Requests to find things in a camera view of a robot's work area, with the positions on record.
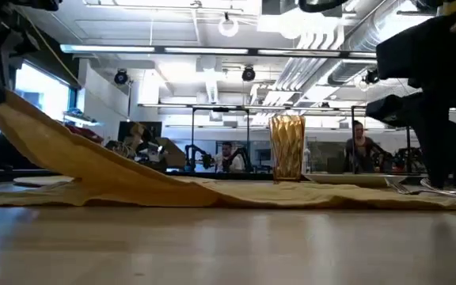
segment table surface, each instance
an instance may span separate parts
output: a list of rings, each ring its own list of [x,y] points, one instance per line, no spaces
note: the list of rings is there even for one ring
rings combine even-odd
[[[0,284],[456,284],[456,212],[1,207]]]

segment man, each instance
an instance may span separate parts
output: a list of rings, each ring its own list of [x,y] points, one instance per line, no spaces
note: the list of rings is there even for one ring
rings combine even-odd
[[[227,160],[233,153],[233,147],[231,142],[224,142],[222,144],[221,154],[217,154],[214,158],[216,165],[218,166],[218,172],[224,172],[223,163],[229,163]],[[236,156],[229,167],[229,173],[241,173],[244,169],[242,160]]]
[[[374,163],[372,160],[372,154],[380,154],[381,156],[385,153],[384,150],[378,146],[371,138],[364,135],[363,125],[359,121],[353,123],[355,129],[355,165],[357,171],[362,172],[374,172]],[[346,156],[344,159],[344,171],[352,171],[352,159],[353,159],[353,139],[349,139],[346,142]]]

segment ceiling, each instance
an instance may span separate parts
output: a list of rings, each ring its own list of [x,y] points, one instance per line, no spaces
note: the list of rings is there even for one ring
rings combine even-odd
[[[301,13],[298,8],[277,18],[261,15],[262,1],[260,0],[202,0],[203,7],[228,10],[230,17],[237,19],[239,30],[232,37],[224,36],[219,31],[219,22],[224,18],[223,13],[205,12],[200,9],[193,12],[191,10],[170,11],[162,8],[88,7],[88,5],[114,6],[114,3],[134,6],[186,7],[191,4],[199,5],[199,2],[193,0],[72,0],[63,2],[60,10],[54,13],[34,9],[25,9],[25,12],[35,24],[61,44],[300,48],[301,38],[297,37],[293,40],[286,38],[285,36],[289,37],[289,34],[285,34],[284,29],[293,30],[298,27],[320,35],[327,29],[333,31],[336,26],[340,25],[344,30],[342,35],[344,37],[344,34],[376,7],[380,0],[351,0],[348,5],[355,8],[352,11],[344,11],[342,18],[338,18],[332,28],[326,28],[330,26],[330,21],[314,20],[313,18],[319,16]],[[205,81],[196,74],[199,57],[195,55],[94,54],[90,58],[93,61],[106,59],[121,64],[153,61],[161,71],[163,79],[175,89],[175,96],[190,97],[197,93],[207,92]],[[288,58],[241,56],[223,56],[218,57],[218,60],[222,63],[223,74],[221,78],[217,79],[218,91],[234,97],[248,96],[255,83],[274,82],[285,71],[285,67],[290,61]],[[241,80],[241,72],[245,66],[253,66],[256,71],[254,82]],[[99,71],[112,81],[116,68],[105,66]],[[133,80],[142,80],[143,72],[144,70],[139,68],[128,70]],[[325,98],[324,101],[331,101],[332,105],[340,107],[363,105],[389,93],[404,96],[413,92],[414,90],[410,89],[406,83],[402,80],[389,80],[380,82],[368,90],[361,90],[355,79],[341,88],[332,89],[333,97]],[[300,97],[304,105],[313,103],[309,102],[305,95]]]

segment cable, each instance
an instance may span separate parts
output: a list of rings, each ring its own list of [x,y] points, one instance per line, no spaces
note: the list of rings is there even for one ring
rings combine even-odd
[[[20,9],[20,11],[22,12],[22,14],[24,15],[24,17],[26,18],[26,20],[29,21],[29,24],[31,24],[32,28],[35,30],[35,32],[38,34],[38,36],[40,37],[40,39],[42,40],[42,42],[45,44],[45,46],[48,48],[48,50],[54,55],[55,59],[57,59],[57,61],[59,62],[59,64],[61,64],[61,66],[64,68],[64,70],[77,82],[77,84],[79,86],[82,87],[82,84],[80,82],[80,80],[78,80],[78,78],[73,74],[73,72],[71,72],[71,70],[68,68],[68,66],[66,66],[66,64],[64,64],[64,62],[60,59],[60,57],[55,53],[55,51],[52,49],[52,47],[48,44],[47,40],[44,38],[44,36],[41,34],[40,30],[35,26],[35,24],[31,21],[31,19],[29,18],[28,14],[23,10],[23,9]],[[102,99],[100,99],[95,93],[91,92],[90,90],[88,90],[85,86],[83,86],[83,88],[85,89],[85,91],[91,95],[93,95],[96,99],[98,99],[99,101],[101,101],[101,103],[108,109],[114,111],[115,113],[117,113],[118,115],[122,116],[123,118],[127,118],[127,115],[123,115],[122,113],[120,112],[117,112],[116,110],[114,110],[113,108],[110,108],[110,106],[108,104],[106,104]]]

